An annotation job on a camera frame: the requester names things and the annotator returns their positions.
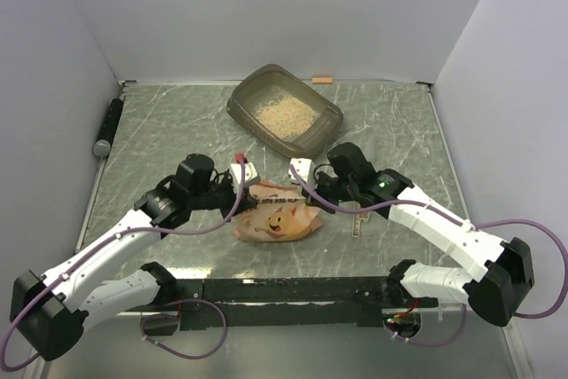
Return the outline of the pink cat litter bag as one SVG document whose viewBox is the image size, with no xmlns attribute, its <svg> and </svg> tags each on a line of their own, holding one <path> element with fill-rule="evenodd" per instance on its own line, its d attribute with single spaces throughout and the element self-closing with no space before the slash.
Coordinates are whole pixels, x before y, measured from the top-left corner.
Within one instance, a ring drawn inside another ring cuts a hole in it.
<svg viewBox="0 0 568 379">
<path fill-rule="evenodd" d="M 233 218 L 236 240 L 248 242 L 300 241 L 322 227 L 321 209 L 308 206 L 296 186 L 261 181 L 249 188 L 257 202 Z"/>
</svg>

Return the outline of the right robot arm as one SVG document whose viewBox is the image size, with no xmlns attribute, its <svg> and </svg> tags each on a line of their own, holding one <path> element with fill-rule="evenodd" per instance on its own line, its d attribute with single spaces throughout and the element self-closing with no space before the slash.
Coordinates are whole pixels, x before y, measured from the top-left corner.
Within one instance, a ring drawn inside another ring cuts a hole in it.
<svg viewBox="0 0 568 379">
<path fill-rule="evenodd" d="M 318 172 L 310 160 L 293 161 L 292 180 L 312 204 L 329 213 L 347 212 L 355 201 L 423 237 L 458 265 L 455 268 L 405 260 L 390 271 L 387 294 L 397 306 L 415 299 L 466 304 L 486 322 L 505 327 L 533 287 L 532 254 L 524 241 L 476 228 L 430 198 L 393 169 L 376 170 L 358 146 L 342 143 L 327 155 L 334 174 Z"/>
</svg>

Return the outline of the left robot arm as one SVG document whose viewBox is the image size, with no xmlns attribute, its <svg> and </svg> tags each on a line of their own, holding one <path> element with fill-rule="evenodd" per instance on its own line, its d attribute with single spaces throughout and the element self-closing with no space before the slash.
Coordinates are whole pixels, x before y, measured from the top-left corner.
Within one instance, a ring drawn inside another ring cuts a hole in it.
<svg viewBox="0 0 568 379">
<path fill-rule="evenodd" d="M 249 187 L 260 177 L 244 154 L 223 173 L 204 154 L 190 154 L 173 175 L 144 193 L 132 209 L 93 243 L 67 261 L 41 274 L 26 271 L 13 284 L 11 332 L 18 331 L 36 356 L 55 360 L 68 352 L 89 328 L 138 306 L 156 310 L 174 302 L 176 280 L 157 264 L 143 265 L 132 275 L 111 275 L 143 249 L 170 234 L 195 211 L 217 210 L 221 222 L 256 206 Z"/>
</svg>

